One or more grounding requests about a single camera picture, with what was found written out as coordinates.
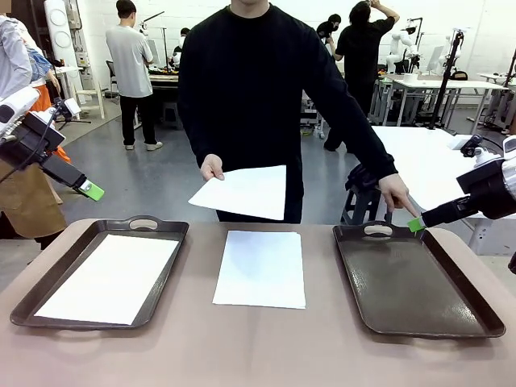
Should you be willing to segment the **person's left hand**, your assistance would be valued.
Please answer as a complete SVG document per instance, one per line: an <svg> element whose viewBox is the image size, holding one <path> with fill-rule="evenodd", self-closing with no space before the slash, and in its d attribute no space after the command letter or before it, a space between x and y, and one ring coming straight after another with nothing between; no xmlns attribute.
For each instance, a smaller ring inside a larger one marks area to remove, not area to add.
<svg viewBox="0 0 516 387"><path fill-rule="evenodd" d="M409 189L399 174L395 173L383 177L378 183L389 213L394 212L396 209L405 209L413 217L417 218L419 216L419 213L409 199Z"/></svg>

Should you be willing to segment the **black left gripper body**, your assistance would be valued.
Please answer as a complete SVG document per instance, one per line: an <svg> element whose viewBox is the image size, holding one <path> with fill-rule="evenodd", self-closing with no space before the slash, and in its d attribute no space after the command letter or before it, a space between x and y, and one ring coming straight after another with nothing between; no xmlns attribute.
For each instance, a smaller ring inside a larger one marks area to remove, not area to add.
<svg viewBox="0 0 516 387"><path fill-rule="evenodd" d="M1 160L15 169L25 169L40 164L65 137L56 129L38 119L25 119L6 139L1 140Z"/></svg>

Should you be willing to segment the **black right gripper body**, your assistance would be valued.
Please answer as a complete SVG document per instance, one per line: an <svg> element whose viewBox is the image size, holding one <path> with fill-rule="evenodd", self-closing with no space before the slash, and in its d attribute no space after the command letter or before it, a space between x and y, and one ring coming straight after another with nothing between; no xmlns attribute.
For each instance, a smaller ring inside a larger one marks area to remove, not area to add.
<svg viewBox="0 0 516 387"><path fill-rule="evenodd" d="M513 214L513 191L503 174L503 159L491 160L456 178L467 195L462 207L486 218L500 219Z"/></svg>

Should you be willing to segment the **person's right hand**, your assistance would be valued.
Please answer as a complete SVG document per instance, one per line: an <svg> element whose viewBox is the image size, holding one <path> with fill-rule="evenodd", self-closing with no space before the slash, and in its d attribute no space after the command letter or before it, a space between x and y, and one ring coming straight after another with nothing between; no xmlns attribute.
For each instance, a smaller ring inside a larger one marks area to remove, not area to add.
<svg viewBox="0 0 516 387"><path fill-rule="evenodd" d="M209 154L205 157L200 167L200 172L204 181L209 181L212 178L216 178L220 181L224 180L223 162L215 154Z"/></svg>

